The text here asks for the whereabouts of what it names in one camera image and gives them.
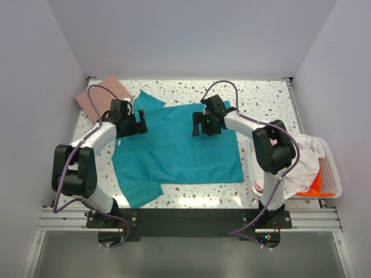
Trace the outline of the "orange t shirt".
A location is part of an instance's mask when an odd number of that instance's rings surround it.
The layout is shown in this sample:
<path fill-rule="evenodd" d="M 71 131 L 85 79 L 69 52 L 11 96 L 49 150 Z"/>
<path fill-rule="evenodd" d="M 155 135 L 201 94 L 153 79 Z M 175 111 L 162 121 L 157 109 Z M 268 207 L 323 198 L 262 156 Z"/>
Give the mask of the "orange t shirt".
<path fill-rule="evenodd" d="M 313 190 L 320 192 L 320 171 L 319 159 L 300 159 L 295 168 L 285 178 L 284 199 L 288 199 L 296 194 L 313 196 Z"/>

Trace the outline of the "white t shirt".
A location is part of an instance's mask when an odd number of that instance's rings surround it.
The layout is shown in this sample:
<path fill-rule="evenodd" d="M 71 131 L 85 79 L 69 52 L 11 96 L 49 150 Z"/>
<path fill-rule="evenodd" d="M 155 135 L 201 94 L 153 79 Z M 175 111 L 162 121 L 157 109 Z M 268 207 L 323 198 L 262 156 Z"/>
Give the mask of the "white t shirt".
<path fill-rule="evenodd" d="M 316 138 L 299 134 L 295 137 L 300 149 L 300 159 L 288 173 L 284 183 L 284 199 L 292 196 L 330 197 L 333 193 L 322 191 L 320 161 L 325 158 L 323 144 Z"/>

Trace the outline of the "teal t shirt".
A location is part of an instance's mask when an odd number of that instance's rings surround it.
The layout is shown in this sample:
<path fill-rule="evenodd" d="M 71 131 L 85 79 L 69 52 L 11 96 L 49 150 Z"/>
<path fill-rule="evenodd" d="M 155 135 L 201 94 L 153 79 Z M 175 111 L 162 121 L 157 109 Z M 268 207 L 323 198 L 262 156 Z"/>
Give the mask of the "teal t shirt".
<path fill-rule="evenodd" d="M 129 206 L 137 209 L 163 194 L 163 184 L 243 182 L 237 135 L 192 135 L 194 112 L 202 104 L 166 107 L 144 91 L 133 107 L 145 113 L 148 132 L 118 138 L 112 163 Z"/>

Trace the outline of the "white plastic basket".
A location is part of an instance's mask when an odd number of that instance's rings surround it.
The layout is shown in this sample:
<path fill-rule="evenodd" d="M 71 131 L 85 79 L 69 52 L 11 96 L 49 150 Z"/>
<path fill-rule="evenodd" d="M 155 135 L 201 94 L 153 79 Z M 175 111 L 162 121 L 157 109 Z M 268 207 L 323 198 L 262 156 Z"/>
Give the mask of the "white plastic basket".
<path fill-rule="evenodd" d="M 341 181 L 339 173 L 336 169 L 336 164 L 333 159 L 333 155 L 327 142 L 320 137 L 314 137 L 320 143 L 323 144 L 325 150 L 325 158 L 320 161 L 320 167 L 322 170 L 322 191 L 325 193 L 333 193 L 334 196 L 330 197 L 305 197 L 305 196 L 292 196 L 289 199 L 335 199 L 341 196 L 343 190 L 341 187 Z"/>

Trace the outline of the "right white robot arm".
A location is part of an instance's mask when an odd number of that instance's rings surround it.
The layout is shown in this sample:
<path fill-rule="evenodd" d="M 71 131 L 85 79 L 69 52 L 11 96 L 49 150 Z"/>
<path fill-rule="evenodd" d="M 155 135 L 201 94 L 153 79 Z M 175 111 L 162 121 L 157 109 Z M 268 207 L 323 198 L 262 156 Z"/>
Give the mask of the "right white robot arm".
<path fill-rule="evenodd" d="M 253 141 L 254 153 L 259 167 L 263 170 L 263 194 L 260 203 L 264 210 L 258 213 L 259 223 L 270 228 L 279 220 L 276 210 L 284 205 L 283 189 L 286 172 L 291 169 L 298 151 L 293 137 L 281 120 L 259 122 L 240 114 L 235 107 L 227 108 L 222 99 L 212 96 L 202 99 L 202 112 L 192 115 L 192 135 L 208 136 L 233 130 Z"/>

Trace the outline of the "folded pink t shirt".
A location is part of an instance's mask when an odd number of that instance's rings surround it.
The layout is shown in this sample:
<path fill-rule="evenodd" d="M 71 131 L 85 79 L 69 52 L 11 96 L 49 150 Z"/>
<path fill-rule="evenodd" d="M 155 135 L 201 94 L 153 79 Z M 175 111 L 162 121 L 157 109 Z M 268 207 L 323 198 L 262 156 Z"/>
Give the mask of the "folded pink t shirt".
<path fill-rule="evenodd" d="M 133 97 L 114 75 L 110 75 L 108 78 L 98 83 L 98 85 L 101 85 L 113 92 L 120 100 L 123 100 L 125 97 Z M 96 106 L 99 115 L 102 115 L 105 111 L 109 110 L 111 100 L 115 99 L 111 93 L 100 87 L 93 87 L 90 90 L 90 98 Z M 93 109 L 93 105 L 89 101 L 88 93 L 83 92 L 75 96 L 75 100 L 89 120 L 92 123 L 96 123 L 99 117 Z"/>

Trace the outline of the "aluminium front rail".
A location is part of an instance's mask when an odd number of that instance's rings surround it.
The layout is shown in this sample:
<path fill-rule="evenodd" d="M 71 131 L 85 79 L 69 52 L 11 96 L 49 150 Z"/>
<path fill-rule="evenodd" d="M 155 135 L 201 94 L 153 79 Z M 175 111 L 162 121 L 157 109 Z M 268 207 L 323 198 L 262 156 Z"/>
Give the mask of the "aluminium front rail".
<path fill-rule="evenodd" d="M 247 225 L 256 215 L 256 209 L 238 208 L 141 208 L 120 210 L 131 229 L 201 229 L 224 233 Z M 87 229 L 112 231 L 118 228 L 117 220 L 106 219 L 85 208 L 66 209 L 58 214 L 51 208 L 43 208 L 37 229 L 44 231 L 82 231 Z M 334 208 L 290 208 L 270 221 L 258 220 L 256 230 L 289 232 L 339 232 L 342 230 Z"/>

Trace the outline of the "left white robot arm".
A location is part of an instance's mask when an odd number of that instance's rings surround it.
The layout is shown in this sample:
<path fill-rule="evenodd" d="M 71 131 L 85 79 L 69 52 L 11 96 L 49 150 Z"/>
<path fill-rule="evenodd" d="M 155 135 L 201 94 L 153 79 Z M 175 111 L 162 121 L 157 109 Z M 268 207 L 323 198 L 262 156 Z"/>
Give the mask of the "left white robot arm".
<path fill-rule="evenodd" d="M 99 115 L 91 131 L 69 145 L 60 144 L 54 150 L 52 189 L 53 212 L 59 213 L 74 202 L 81 202 L 100 213 L 107 227 L 119 223 L 117 202 L 98 186 L 96 156 L 117 138 L 148 132 L 145 113 L 134 110 L 126 100 L 112 100 L 108 111 Z"/>

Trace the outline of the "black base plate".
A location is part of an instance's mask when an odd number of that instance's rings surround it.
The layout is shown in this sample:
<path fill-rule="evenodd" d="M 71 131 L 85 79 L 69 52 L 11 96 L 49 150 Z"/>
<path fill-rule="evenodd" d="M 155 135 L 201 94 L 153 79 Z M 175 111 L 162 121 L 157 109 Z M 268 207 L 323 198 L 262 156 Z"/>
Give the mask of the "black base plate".
<path fill-rule="evenodd" d="M 238 208 L 120 208 L 117 219 L 88 211 L 86 226 L 98 231 L 98 241 L 109 247 L 120 241 L 138 242 L 144 237 L 229 237 L 255 240 L 274 248 L 281 232 L 293 227 L 290 213 L 266 212 L 256 222 L 256 209 Z"/>

